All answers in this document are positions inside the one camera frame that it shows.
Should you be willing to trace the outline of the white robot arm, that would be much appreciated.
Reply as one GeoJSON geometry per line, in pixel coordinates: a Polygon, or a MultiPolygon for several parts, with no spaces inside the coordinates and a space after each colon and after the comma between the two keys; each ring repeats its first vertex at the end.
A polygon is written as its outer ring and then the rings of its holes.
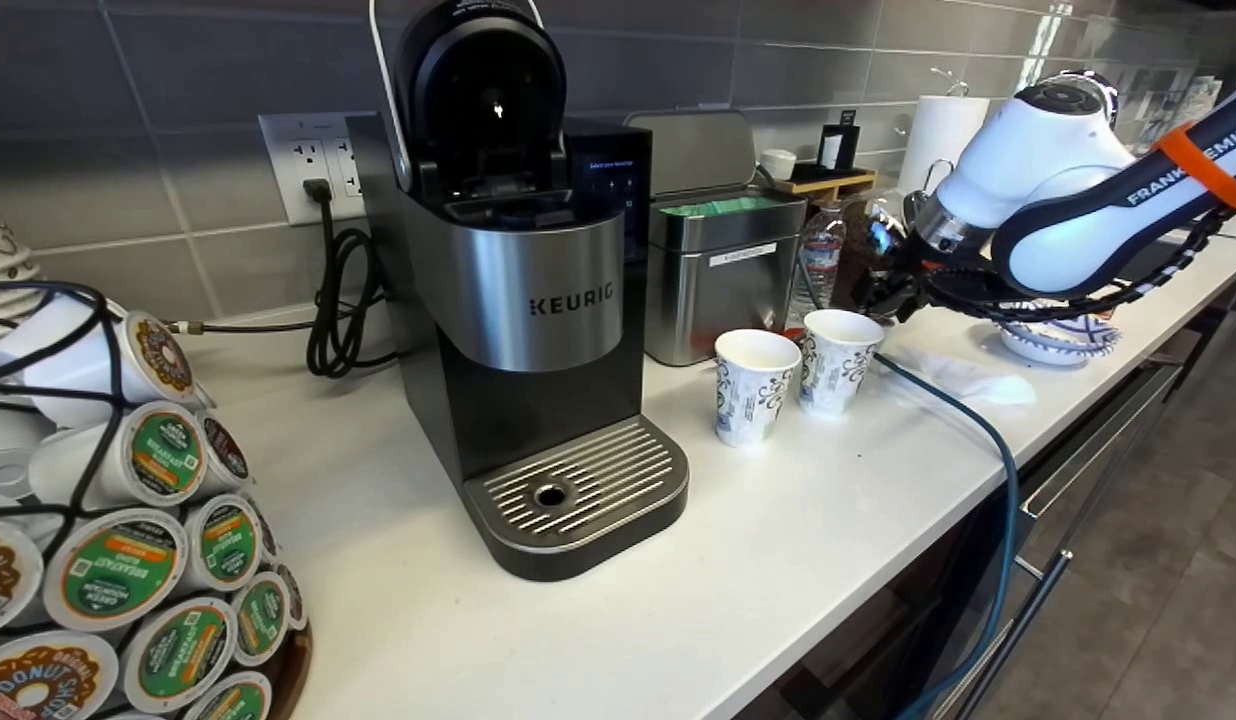
{"type": "Polygon", "coordinates": [[[996,324],[1112,311],[1167,285],[1236,216],[1236,90],[1128,153],[1098,80],[1003,99],[950,172],[877,241],[860,311],[924,303],[996,324]]]}

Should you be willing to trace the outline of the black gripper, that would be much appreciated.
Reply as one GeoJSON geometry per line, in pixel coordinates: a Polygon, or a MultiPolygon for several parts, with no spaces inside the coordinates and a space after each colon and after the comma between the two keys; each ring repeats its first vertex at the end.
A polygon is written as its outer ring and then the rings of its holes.
{"type": "Polygon", "coordinates": [[[962,223],[937,194],[913,190],[897,206],[868,201],[856,303],[897,324],[919,306],[1014,320],[1026,300],[996,266],[992,241],[992,228],[962,223]]]}

